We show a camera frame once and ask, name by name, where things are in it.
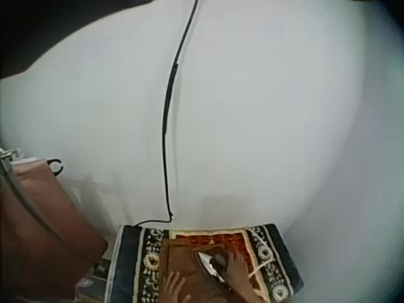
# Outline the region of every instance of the hand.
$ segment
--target hand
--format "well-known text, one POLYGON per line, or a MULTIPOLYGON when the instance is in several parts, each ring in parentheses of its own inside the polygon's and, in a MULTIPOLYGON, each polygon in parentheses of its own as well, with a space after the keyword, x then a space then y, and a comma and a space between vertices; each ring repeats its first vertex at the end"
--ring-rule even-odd
MULTIPOLYGON (((178 303, 178 296, 181 288, 185 284, 185 278, 180 278, 179 272, 171 272, 168 277, 163 278, 162 288, 160 289, 159 303, 178 303)), ((181 303, 187 303, 191 300, 191 295, 186 295, 181 303)))
POLYGON ((247 263, 238 251, 229 251, 227 283, 235 292, 244 292, 248 288, 253 288, 248 281, 247 263))
POLYGON ((255 294, 248 279, 247 263, 240 252, 229 252, 227 261, 227 283, 247 303, 263 303, 255 294))

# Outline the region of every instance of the brown bag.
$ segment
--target brown bag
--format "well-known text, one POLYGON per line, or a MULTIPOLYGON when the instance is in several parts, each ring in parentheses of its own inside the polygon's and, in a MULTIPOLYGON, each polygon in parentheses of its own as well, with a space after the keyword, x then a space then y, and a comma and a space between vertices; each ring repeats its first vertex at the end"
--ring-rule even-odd
POLYGON ((74 207, 45 161, 13 168, 22 193, 68 245, 24 209, 2 178, 2 288, 33 299, 73 299, 74 286, 101 260, 107 242, 74 207))

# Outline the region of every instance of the black fabric border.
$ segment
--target black fabric border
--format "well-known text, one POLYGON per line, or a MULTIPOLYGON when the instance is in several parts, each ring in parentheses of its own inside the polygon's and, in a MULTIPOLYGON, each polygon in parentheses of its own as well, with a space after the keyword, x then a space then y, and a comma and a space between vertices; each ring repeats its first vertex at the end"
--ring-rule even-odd
POLYGON ((138 259, 141 230, 141 227, 128 225, 123 227, 115 275, 110 281, 112 289, 109 303, 132 303, 134 272, 138 259))
POLYGON ((290 284, 296 294, 304 286, 302 277, 300 276, 295 263, 290 257, 289 251, 286 248, 286 245, 275 224, 267 224, 264 225, 264 227, 267 229, 268 234, 272 238, 273 245, 278 251, 280 261, 282 262, 283 268, 285 269, 289 277, 290 284))

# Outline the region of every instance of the hanger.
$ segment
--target hanger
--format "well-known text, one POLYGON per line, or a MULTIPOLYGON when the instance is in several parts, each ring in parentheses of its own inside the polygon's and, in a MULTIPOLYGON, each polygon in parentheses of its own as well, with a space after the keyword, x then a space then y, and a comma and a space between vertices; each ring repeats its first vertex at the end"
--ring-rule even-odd
MULTIPOLYGON (((49 165, 49 167, 50 167, 50 170, 52 170, 52 168, 51 168, 51 164, 52 164, 52 163, 59 163, 59 164, 62 164, 62 161, 61 161, 60 159, 54 158, 54 159, 46 160, 46 163, 48 163, 48 165, 49 165)), ((57 176, 63 171, 63 168, 64 168, 64 167, 63 167, 63 165, 62 165, 59 170, 57 170, 57 171, 55 171, 55 172, 52 170, 52 173, 54 174, 55 177, 57 177, 57 176)))

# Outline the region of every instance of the clothes iron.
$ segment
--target clothes iron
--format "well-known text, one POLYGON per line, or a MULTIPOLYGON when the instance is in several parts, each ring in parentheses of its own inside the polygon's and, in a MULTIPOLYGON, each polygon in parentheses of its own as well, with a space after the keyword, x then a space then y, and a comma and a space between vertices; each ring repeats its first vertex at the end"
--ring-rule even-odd
POLYGON ((203 252, 197 252, 196 258, 198 259, 200 265, 204 272, 213 277, 217 282, 225 285, 227 288, 227 261, 226 259, 216 254, 214 256, 210 256, 209 254, 205 254, 203 252))

